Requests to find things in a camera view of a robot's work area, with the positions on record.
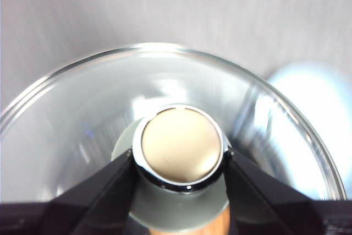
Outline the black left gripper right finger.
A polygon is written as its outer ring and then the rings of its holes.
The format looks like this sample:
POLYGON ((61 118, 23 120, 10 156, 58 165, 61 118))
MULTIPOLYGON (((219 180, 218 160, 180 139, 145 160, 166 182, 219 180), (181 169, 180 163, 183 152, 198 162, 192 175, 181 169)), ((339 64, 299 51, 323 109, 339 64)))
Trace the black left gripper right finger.
POLYGON ((230 220, 239 234, 328 234, 317 202, 228 151, 224 166, 230 220))

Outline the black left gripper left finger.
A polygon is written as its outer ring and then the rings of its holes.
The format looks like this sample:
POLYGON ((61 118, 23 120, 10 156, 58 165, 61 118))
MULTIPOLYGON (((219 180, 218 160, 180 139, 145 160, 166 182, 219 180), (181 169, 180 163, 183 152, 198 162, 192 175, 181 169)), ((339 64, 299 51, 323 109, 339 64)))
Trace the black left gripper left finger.
POLYGON ((51 200, 40 234, 123 234, 136 189, 132 151, 51 200))

